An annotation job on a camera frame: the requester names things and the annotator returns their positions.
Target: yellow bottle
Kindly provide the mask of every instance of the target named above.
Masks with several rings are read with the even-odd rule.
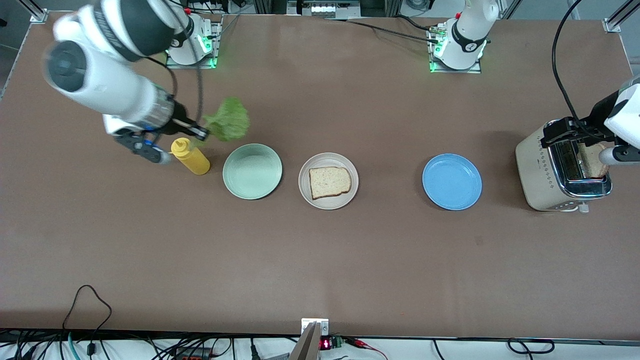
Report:
[[[180,160],[192,173],[196,175],[205,174],[209,171],[211,163],[204,157],[200,149],[195,147],[193,150],[189,150],[191,141],[187,138],[178,138],[171,144],[171,152]]]

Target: green plate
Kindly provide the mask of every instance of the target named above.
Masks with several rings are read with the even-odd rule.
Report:
[[[234,150],[225,161],[222,179],[227,189],[245,200],[269,195],[282,178],[282,161],[267,145],[249,143]]]

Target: brown table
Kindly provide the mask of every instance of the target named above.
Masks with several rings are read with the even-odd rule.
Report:
[[[332,331],[413,336],[640,339],[640,170],[611,170],[591,213],[525,202],[514,149],[568,110],[554,82],[555,21],[498,21],[481,75],[431,74],[424,43],[311,17],[242,16],[204,72],[205,113],[239,96],[252,127],[212,141],[212,170],[153,165],[104,133],[100,115],[42,77],[49,22],[31,29],[0,103],[0,322],[59,327],[75,290],[94,285],[112,329]],[[399,19],[366,20],[420,35]],[[630,77],[617,34],[569,22],[559,71],[581,115]],[[150,62],[137,69],[170,87]],[[195,73],[177,72],[195,112]],[[164,139],[166,147],[170,139]],[[270,196],[241,200],[221,170],[236,147],[279,153]],[[302,164],[347,156],[360,174],[345,208],[298,190]],[[483,176],[472,208],[424,194],[428,159],[455,152]],[[85,293],[70,327],[106,314]]]

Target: gray floor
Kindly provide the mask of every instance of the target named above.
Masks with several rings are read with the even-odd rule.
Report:
[[[50,10],[76,10],[89,0],[35,0],[42,8]],[[411,9],[403,4],[401,12],[407,16],[450,17],[464,7],[465,0],[436,0],[428,12]],[[603,19],[617,9],[624,0],[586,0],[578,6],[581,19]],[[524,0],[513,19],[560,19],[567,11],[567,0]],[[8,22],[0,28],[0,84],[4,84],[29,26],[29,14],[16,0],[0,0],[0,18]],[[622,39],[627,55],[640,60],[640,12],[622,26]],[[632,65],[640,74],[640,65]]]

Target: white plate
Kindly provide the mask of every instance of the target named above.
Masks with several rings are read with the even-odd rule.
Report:
[[[351,189],[349,192],[338,196],[323,197],[314,200],[311,197],[309,170],[319,167],[344,167],[347,169],[349,176],[351,176]],[[356,167],[344,156],[333,152],[324,152],[315,155],[302,165],[300,175],[298,176],[298,185],[300,186],[302,197],[304,197],[309,204],[323,210],[335,210],[349,204],[349,201],[356,195],[358,191],[358,172],[356,171]]]

